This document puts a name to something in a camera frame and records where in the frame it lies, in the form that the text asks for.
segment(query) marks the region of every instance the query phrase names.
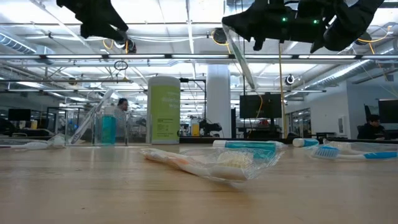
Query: toothbrush head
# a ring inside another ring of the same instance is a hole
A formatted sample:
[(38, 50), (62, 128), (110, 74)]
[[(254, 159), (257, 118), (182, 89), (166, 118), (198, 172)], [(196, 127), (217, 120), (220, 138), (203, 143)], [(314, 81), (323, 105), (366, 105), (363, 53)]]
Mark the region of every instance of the toothbrush head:
[(337, 159), (340, 150), (330, 146), (320, 146), (312, 151), (311, 156), (318, 159)]

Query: desk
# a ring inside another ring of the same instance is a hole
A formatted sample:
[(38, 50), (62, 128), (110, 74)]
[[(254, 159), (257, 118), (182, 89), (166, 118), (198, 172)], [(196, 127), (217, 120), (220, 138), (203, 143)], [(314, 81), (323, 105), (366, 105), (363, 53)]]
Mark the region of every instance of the desk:
[(0, 151), (0, 223), (397, 220), (397, 161), (321, 161), (289, 149), (258, 179), (228, 185), (146, 161), (137, 152), (133, 147)]

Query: green label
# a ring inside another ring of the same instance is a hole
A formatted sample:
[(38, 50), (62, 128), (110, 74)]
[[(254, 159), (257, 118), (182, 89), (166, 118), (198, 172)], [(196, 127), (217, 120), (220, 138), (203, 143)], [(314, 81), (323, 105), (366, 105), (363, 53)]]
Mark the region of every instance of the green label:
[(152, 140), (176, 140), (180, 131), (180, 88), (153, 86), (150, 93)]

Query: bottle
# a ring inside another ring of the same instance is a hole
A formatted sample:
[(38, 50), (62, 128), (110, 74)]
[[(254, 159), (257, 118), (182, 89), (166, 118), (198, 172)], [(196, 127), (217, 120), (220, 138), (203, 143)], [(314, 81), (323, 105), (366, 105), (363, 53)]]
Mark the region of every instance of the bottle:
[(303, 139), (303, 138), (293, 139), (294, 147), (310, 147), (317, 145), (319, 145), (319, 142), (316, 139)]
[(264, 141), (225, 141), (215, 140), (213, 147), (225, 147), (228, 149), (253, 149), (255, 159), (267, 159), (273, 157), (276, 151), (275, 142)]
[(107, 106), (104, 109), (101, 126), (101, 143), (106, 146), (114, 145), (116, 142), (116, 118), (113, 106)]

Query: white column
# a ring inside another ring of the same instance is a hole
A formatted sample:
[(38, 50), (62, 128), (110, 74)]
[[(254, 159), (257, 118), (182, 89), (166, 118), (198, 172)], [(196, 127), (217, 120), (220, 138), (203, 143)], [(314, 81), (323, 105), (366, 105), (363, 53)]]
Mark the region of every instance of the white column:
[(223, 131), (219, 132), (221, 138), (231, 137), (230, 83), (228, 65), (208, 65), (206, 117), (213, 123), (220, 123), (223, 128)]

